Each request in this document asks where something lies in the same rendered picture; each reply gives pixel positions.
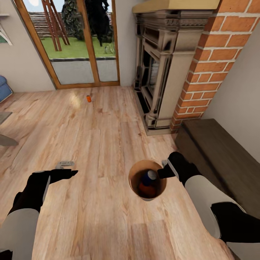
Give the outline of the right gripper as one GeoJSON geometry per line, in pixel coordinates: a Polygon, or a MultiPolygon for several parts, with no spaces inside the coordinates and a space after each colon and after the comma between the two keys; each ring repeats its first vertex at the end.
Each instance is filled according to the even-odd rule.
{"type": "Polygon", "coordinates": [[[175,176],[174,173],[168,172],[166,166],[163,169],[159,169],[158,174],[159,174],[160,179],[163,179],[163,178],[165,179],[165,178],[168,178],[168,177],[174,177],[175,176]]]}

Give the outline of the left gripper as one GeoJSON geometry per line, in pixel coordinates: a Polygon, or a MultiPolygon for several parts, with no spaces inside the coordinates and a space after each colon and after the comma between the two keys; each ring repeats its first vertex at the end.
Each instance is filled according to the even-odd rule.
{"type": "MultiPolygon", "coordinates": [[[[72,176],[76,175],[78,170],[71,171],[71,169],[53,169],[52,171],[57,173],[57,181],[62,179],[70,179],[72,176]]],[[[56,182],[57,182],[56,181],[56,182]]]]}

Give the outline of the trash can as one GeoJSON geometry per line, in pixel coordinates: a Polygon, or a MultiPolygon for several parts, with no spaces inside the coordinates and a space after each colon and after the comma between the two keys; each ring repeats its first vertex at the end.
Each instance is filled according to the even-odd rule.
{"type": "Polygon", "coordinates": [[[128,175],[128,182],[132,191],[139,196],[140,198],[142,198],[144,201],[152,201],[154,199],[156,199],[157,197],[159,197],[160,195],[163,194],[163,192],[166,189],[166,184],[167,184],[167,178],[163,178],[160,179],[159,174],[158,174],[158,170],[159,169],[163,169],[163,167],[158,164],[155,161],[152,160],[142,160],[137,162],[136,164],[134,164],[132,166],[132,168],[130,169],[129,175],[128,175]],[[154,183],[152,183],[152,187],[154,187],[156,189],[156,194],[153,198],[148,197],[146,194],[144,194],[143,192],[141,192],[140,190],[138,190],[138,184],[140,183],[141,179],[145,176],[145,174],[150,171],[153,170],[156,173],[156,180],[154,183]]]}

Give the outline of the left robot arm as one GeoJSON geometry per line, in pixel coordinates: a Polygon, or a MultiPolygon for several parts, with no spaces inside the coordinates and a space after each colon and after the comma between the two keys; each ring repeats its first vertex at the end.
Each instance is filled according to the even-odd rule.
{"type": "Polygon", "coordinates": [[[78,170],[73,161],[58,161],[51,171],[33,172],[23,192],[18,192],[13,207],[0,226],[0,260],[31,260],[40,207],[50,184],[70,179],[78,170]]]}

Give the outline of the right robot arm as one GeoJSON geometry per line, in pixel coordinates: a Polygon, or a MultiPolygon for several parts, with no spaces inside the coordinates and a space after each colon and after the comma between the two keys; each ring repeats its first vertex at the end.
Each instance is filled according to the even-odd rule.
{"type": "Polygon", "coordinates": [[[243,211],[178,151],[162,160],[160,179],[176,176],[188,192],[208,233],[223,240],[240,260],[260,260],[260,219],[243,211]]]}

